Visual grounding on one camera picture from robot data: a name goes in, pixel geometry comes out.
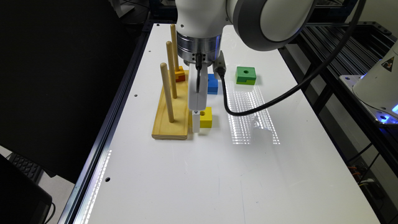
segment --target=wooden peg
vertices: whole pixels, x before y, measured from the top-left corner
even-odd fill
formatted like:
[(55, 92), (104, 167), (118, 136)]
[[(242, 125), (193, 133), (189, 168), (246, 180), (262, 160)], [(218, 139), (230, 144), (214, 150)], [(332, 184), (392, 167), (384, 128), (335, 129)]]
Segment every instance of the wooden peg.
[(166, 42), (167, 49), (167, 59), (169, 61), (169, 72), (170, 72), (170, 82), (172, 86), (172, 96), (173, 99), (177, 99), (177, 87), (175, 86), (175, 71), (174, 71), (174, 63), (173, 63), (173, 49), (172, 43), (170, 41)]
[(169, 75), (167, 73), (166, 63), (160, 64), (160, 72), (162, 73), (164, 96), (166, 99), (167, 114), (169, 115), (169, 122), (174, 122), (172, 97), (170, 94)]
[(177, 54), (177, 35), (175, 32), (175, 24), (170, 25), (170, 30), (172, 32), (172, 45), (173, 45), (173, 59), (174, 59), (174, 70), (178, 72), (180, 70), (180, 65), (178, 64), (178, 54)]

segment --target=blue light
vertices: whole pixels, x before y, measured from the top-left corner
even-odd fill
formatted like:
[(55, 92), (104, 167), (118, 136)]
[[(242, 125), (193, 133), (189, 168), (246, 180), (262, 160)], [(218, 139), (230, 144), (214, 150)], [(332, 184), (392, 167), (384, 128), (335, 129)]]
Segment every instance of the blue light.
[(382, 116), (384, 118), (380, 118), (381, 122), (386, 123), (388, 121), (388, 119), (390, 118), (390, 116)]
[(219, 41), (220, 41), (220, 37), (217, 36), (217, 38), (216, 38), (216, 52), (215, 52), (215, 57), (214, 58), (217, 58), (217, 46), (218, 46), (218, 42)]
[(394, 113), (398, 114), (398, 105), (397, 105), (397, 106), (395, 106), (395, 107), (392, 109), (392, 112), (394, 112)]

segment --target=blue block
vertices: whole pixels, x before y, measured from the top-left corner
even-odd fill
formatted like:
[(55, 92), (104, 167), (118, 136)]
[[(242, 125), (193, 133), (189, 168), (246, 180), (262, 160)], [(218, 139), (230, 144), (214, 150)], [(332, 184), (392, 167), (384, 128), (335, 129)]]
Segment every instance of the blue block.
[(218, 80), (214, 77), (214, 74), (209, 74), (207, 94), (216, 95), (217, 93), (218, 93)]

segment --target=green block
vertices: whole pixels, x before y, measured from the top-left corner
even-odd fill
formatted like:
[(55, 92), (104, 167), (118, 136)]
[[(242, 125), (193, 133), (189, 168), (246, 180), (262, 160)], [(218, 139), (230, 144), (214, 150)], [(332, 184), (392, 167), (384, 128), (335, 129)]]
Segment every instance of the green block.
[(243, 84), (243, 85), (254, 85), (256, 83), (255, 80), (248, 80), (246, 82), (236, 82), (236, 84)]
[(236, 67), (235, 77), (237, 82), (256, 81), (256, 71), (252, 67)]

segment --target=white table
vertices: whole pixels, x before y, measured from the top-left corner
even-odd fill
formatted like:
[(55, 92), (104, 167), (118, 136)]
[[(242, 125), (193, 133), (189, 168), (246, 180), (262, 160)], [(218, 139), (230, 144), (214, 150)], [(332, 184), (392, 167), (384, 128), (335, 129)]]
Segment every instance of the white table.
[[(168, 25), (153, 27), (83, 223), (379, 223), (301, 91), (233, 137), (241, 121), (224, 110), (220, 85), (208, 96), (211, 129), (152, 139), (170, 39)], [(221, 49), (230, 95), (269, 101), (296, 84), (277, 50), (247, 48), (231, 26)], [(232, 84), (237, 66), (256, 68), (255, 86)]]

